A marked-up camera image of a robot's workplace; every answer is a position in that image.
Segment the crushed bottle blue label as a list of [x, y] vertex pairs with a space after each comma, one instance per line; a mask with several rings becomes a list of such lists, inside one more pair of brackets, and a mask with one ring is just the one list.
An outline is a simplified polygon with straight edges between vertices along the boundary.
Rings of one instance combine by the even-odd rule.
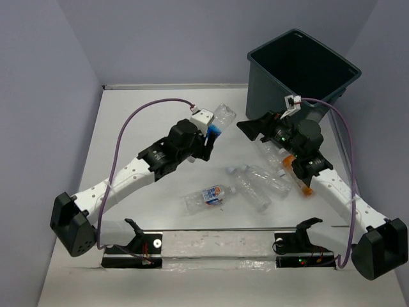
[[217, 139], [236, 119], [236, 113], [225, 104], [220, 104], [213, 115], [213, 122], [207, 130], [207, 139]]

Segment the clear bottle orange blue label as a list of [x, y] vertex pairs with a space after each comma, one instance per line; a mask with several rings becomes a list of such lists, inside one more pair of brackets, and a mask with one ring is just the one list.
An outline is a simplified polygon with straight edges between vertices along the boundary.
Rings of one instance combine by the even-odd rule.
[[190, 193], [183, 197], [185, 210], [189, 215], [196, 215], [212, 208], [220, 207], [226, 200], [236, 194], [233, 186], [214, 185], [205, 189]]

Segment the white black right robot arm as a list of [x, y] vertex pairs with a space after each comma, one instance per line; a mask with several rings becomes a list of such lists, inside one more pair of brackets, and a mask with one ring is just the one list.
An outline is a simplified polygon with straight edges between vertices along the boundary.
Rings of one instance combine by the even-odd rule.
[[342, 219], [350, 232], [338, 267], [349, 261], [366, 279], [374, 280], [408, 261], [408, 228], [399, 218], [389, 219], [365, 202], [354, 184], [347, 184], [320, 152], [324, 140], [319, 123], [293, 120], [268, 112], [261, 118], [236, 126], [251, 141], [271, 141], [293, 154], [291, 163], [298, 179], [321, 196]]

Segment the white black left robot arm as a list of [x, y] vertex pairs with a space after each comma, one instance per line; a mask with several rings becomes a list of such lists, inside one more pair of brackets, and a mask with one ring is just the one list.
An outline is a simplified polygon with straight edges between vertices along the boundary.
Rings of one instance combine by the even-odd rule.
[[69, 255], [85, 254], [93, 246], [121, 246], [133, 253], [141, 247], [143, 230], [130, 218], [103, 221], [102, 214], [133, 192], [174, 172], [189, 157], [208, 161], [215, 138], [208, 136], [212, 116], [180, 120], [168, 136], [131, 160], [114, 178], [70, 196], [54, 200], [50, 227]]

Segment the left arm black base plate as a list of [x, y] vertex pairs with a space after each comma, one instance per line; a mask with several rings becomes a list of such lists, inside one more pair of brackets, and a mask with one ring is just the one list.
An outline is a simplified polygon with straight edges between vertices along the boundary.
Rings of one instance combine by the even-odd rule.
[[109, 221], [102, 231], [106, 245], [101, 266], [105, 269], [159, 269], [162, 267], [163, 233], [144, 231], [135, 221]]

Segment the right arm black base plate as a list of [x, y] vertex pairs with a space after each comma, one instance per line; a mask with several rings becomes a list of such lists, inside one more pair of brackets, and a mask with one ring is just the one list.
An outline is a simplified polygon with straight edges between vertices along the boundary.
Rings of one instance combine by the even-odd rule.
[[331, 267], [336, 268], [334, 253], [310, 241], [308, 229], [323, 220], [317, 217], [299, 222], [293, 232], [274, 233], [272, 250], [276, 255], [278, 269]]

